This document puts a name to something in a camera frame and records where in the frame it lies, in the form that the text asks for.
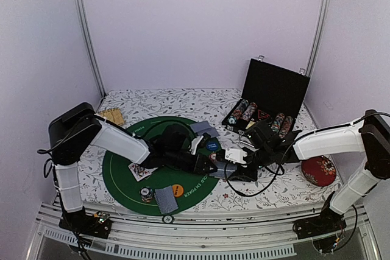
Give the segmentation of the small chip stack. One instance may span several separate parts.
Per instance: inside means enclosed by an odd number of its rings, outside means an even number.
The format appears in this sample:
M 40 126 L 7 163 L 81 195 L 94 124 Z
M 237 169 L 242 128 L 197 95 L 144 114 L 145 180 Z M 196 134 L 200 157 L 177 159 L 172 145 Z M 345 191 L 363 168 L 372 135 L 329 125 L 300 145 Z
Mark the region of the small chip stack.
M 217 162 L 217 161 L 218 161 L 218 160 L 217 160 L 217 154 L 216 154 L 216 153 L 211 153 L 211 154 L 209 155 L 209 159 L 210 159 L 210 161 L 213 162 L 213 163 Z

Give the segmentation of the blue small blind button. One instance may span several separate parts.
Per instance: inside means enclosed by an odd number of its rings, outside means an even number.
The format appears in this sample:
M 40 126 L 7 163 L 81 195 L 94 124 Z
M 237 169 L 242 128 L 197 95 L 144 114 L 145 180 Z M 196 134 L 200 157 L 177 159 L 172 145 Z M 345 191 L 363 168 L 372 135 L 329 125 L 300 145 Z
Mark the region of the blue small blind button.
M 215 141 L 209 141 L 207 142 L 206 148 L 212 152 L 217 151 L 219 149 L 219 143 Z

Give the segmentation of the blue checked card deck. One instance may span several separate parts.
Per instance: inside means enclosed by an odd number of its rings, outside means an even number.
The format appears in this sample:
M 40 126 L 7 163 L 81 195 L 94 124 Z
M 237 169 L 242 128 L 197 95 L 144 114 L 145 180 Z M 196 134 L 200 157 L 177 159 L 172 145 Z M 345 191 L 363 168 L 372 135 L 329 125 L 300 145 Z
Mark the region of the blue checked card deck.
M 211 172 L 210 176 L 218 179 L 224 179 L 225 177 L 229 177 L 232 173 L 237 170 L 237 165 L 232 163 L 224 163 L 224 162 L 215 162 L 216 171 Z

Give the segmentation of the orange big blind button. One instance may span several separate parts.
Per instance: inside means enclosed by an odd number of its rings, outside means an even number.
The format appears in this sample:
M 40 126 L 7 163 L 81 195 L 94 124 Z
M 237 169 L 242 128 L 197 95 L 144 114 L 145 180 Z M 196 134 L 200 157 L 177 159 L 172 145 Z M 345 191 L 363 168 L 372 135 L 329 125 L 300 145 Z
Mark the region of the orange big blind button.
M 173 190 L 174 197 L 181 197 L 184 193 L 184 188 L 180 184 L 172 185 L 172 190 Z

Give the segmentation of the dealt cards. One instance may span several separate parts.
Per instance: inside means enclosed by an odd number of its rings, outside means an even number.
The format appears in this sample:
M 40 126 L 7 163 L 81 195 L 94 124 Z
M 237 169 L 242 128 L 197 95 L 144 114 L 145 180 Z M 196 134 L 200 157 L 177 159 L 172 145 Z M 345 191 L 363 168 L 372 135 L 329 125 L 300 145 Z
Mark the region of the dealt cards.
M 217 138 L 219 136 L 218 131 L 212 127 L 208 121 L 196 122 L 190 125 L 190 128 L 198 136 L 204 133 L 210 135 L 211 138 Z
M 154 197 L 161 214 L 170 214 L 179 208 L 174 197 L 172 186 L 156 189 L 154 191 Z

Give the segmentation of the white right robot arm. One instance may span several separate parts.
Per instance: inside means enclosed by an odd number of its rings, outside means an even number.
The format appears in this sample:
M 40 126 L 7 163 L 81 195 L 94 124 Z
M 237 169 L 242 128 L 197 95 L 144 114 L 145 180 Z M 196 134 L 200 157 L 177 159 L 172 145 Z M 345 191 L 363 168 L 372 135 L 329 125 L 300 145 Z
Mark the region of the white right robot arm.
M 344 124 L 294 131 L 284 138 L 268 135 L 252 153 L 230 148 L 223 158 L 241 167 L 254 167 L 304 162 L 317 156 L 360 160 L 349 179 L 326 199 L 318 216 L 296 223 L 299 228 L 311 225 L 320 233 L 328 233 L 342 224 L 344 214 L 357 201 L 380 181 L 389 179 L 389 113 L 367 110 L 362 117 Z

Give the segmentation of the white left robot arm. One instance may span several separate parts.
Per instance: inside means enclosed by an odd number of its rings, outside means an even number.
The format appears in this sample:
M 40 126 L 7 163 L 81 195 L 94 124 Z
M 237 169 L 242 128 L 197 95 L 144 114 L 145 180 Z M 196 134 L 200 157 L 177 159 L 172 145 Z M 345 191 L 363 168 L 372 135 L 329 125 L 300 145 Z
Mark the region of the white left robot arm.
M 216 186 L 210 147 L 216 138 L 194 130 L 194 121 L 163 116 L 122 128 L 82 103 L 49 124 L 50 154 L 67 222 L 78 232 L 84 214 L 79 161 L 91 147 L 104 149 L 102 176 L 109 194 L 136 213 L 162 216 L 184 211 Z

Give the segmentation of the boxed card deck in case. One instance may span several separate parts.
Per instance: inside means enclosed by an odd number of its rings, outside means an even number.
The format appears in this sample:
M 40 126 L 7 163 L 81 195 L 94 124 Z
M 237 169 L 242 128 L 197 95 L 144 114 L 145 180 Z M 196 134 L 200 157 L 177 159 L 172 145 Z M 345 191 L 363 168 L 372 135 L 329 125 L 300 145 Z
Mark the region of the boxed card deck in case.
M 253 126 L 256 126 L 258 125 L 258 121 L 257 122 L 254 122 L 254 121 L 250 121 L 246 127 L 246 130 L 250 129 L 251 127 Z

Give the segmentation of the red triangle all-in marker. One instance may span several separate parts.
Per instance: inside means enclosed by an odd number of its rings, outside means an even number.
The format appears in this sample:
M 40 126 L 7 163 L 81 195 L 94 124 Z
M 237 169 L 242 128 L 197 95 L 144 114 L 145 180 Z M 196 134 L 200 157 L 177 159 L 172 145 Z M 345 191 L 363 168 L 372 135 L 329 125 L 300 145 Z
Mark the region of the red triangle all-in marker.
M 261 110 L 257 110 L 257 119 L 258 120 L 267 120 L 270 118 L 270 115 L 261 111 Z

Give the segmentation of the green round poker mat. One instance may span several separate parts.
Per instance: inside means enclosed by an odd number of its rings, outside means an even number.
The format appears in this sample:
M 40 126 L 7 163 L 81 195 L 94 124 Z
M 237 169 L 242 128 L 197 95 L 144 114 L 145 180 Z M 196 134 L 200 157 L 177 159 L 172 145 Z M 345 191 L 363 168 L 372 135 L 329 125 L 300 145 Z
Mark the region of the green round poker mat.
M 185 140 L 183 147 L 189 148 L 190 141 L 195 138 L 190 125 L 195 121 L 188 118 L 174 116 L 150 118 L 127 127 L 127 131 L 151 139 L 162 134 L 168 125 L 175 123 L 187 130 L 189 138 Z M 183 188 L 183 194 L 176 198 L 178 209 L 173 212 L 177 214 L 200 203 L 212 193 L 218 184 L 217 178 L 191 174 L 173 166 L 160 167 L 150 176 L 137 181 L 129 165 L 129 160 L 107 151 L 102 163 L 105 186 L 120 205 L 147 216 L 161 216 L 161 212 L 154 199 L 149 202 L 141 199 L 140 191 L 143 187 L 149 187 L 155 191 L 175 184 L 180 185 Z

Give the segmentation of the black poker chip case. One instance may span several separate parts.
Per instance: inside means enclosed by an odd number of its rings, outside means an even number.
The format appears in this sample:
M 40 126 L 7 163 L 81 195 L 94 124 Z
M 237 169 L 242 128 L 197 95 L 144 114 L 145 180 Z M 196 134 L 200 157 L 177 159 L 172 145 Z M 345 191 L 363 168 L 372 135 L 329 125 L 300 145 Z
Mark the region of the black poker chip case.
M 276 115 L 283 113 L 285 117 L 291 116 L 294 119 L 290 129 L 292 131 L 307 93 L 309 81 L 309 77 L 298 72 L 251 59 L 241 97 L 222 120 L 222 125 L 224 126 L 224 122 L 228 123 L 233 110 L 242 99 L 246 99 L 249 104 L 251 102 L 257 104 L 257 109 L 250 121 L 260 121 L 257 119 L 257 110 L 261 110 L 270 115 L 269 119 L 262 121 L 271 126 Z M 230 125 L 245 131 L 249 122 L 239 118 L 236 124 Z

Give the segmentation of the floral white tablecloth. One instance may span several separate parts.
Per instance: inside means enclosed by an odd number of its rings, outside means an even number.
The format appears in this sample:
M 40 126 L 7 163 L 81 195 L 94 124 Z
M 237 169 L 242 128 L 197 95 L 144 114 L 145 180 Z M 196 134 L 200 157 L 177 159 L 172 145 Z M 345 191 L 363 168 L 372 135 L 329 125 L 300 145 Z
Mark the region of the floral white tablecloth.
M 117 90 L 109 92 L 97 110 L 119 108 L 125 127 L 157 116 L 208 121 L 217 129 L 222 147 L 228 148 L 238 146 L 238 135 L 225 129 L 221 122 L 240 95 L 237 89 Z M 109 194 L 102 176 L 104 155 L 104 149 L 91 146 L 81 156 L 78 163 L 80 193 L 85 202 L 117 208 L 120 204 Z M 340 178 L 336 178 L 329 186 L 316 186 L 304 177 L 300 164 L 286 164 L 284 168 L 285 174 L 276 179 L 262 170 L 254 183 L 232 184 L 246 194 L 265 190 L 256 197 L 240 197 L 221 180 L 209 196 L 189 211 L 222 213 L 321 203 L 342 185 Z

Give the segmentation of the red floral bowl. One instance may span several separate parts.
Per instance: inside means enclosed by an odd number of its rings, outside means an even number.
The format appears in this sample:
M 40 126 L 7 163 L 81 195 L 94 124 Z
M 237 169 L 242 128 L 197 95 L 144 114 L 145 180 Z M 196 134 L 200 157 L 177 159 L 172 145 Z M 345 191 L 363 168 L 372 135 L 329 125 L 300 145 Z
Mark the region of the red floral bowl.
M 304 177 L 316 186 L 331 185 L 336 179 L 336 168 L 326 156 L 316 156 L 301 162 Z

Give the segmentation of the woven bamboo tray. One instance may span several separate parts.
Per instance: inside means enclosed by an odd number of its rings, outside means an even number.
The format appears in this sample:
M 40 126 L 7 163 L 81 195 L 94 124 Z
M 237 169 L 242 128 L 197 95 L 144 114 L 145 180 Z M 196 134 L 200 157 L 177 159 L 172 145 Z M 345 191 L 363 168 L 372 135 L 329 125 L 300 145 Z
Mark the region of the woven bamboo tray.
M 119 108 L 106 109 L 98 112 L 97 114 L 119 126 L 126 123 Z

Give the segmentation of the aluminium right corner post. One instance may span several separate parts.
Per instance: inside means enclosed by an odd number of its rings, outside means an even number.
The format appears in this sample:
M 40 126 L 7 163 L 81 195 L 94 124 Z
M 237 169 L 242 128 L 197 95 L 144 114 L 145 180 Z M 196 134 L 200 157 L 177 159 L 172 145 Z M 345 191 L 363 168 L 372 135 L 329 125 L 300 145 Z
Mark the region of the aluminium right corner post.
M 313 43 L 311 46 L 311 51 L 309 54 L 309 59 L 306 67 L 305 74 L 307 77 L 311 78 L 313 76 L 314 67 L 316 64 L 317 56 L 319 53 L 319 48 L 321 45 L 322 35 L 324 33 L 326 17 L 328 13 L 328 7 L 330 0 L 321 0 L 319 7 L 319 15 L 317 18 L 316 30 L 314 33 Z

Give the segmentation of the aluminium corner post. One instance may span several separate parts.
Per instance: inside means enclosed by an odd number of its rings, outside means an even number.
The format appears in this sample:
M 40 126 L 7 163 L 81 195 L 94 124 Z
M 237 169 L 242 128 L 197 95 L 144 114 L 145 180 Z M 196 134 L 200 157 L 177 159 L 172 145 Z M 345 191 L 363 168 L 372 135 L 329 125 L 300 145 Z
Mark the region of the aluminium corner post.
M 306 67 L 305 74 L 307 77 L 311 78 L 313 76 L 314 67 L 316 64 L 317 56 L 319 53 L 319 48 L 321 45 L 322 35 L 324 33 L 326 17 L 328 13 L 328 7 L 330 0 L 321 0 L 319 7 L 319 15 L 317 18 L 316 30 L 314 33 L 313 43 L 311 46 L 311 51 L 309 54 L 309 59 Z
M 76 5 L 76 12 L 80 22 L 80 29 L 83 36 L 83 42 L 85 44 L 85 49 L 87 52 L 87 57 L 90 62 L 91 72 L 98 90 L 98 93 L 101 98 L 106 96 L 106 90 L 103 82 L 103 78 L 101 75 L 101 71 L 98 66 L 98 62 L 96 59 L 96 54 L 93 47 L 93 41 L 90 34 L 87 13 L 85 10 L 84 0 L 74 0 Z

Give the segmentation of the aluminium left corner post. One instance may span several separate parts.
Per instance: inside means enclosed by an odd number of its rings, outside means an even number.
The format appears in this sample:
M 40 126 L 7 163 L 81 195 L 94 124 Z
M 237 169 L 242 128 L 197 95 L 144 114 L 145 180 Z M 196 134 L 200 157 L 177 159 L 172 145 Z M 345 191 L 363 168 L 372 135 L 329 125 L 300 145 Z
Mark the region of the aluminium left corner post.
M 90 34 L 87 13 L 85 10 L 84 0 L 74 0 L 76 5 L 76 12 L 80 22 L 80 29 L 83 36 L 83 42 L 85 44 L 85 49 L 87 52 L 87 57 L 90 62 L 91 72 L 98 90 L 98 93 L 101 98 L 106 96 L 106 90 L 103 82 L 103 78 L 101 75 L 101 71 L 98 66 L 98 62 L 96 59 L 96 54 L 93 47 L 93 41 Z

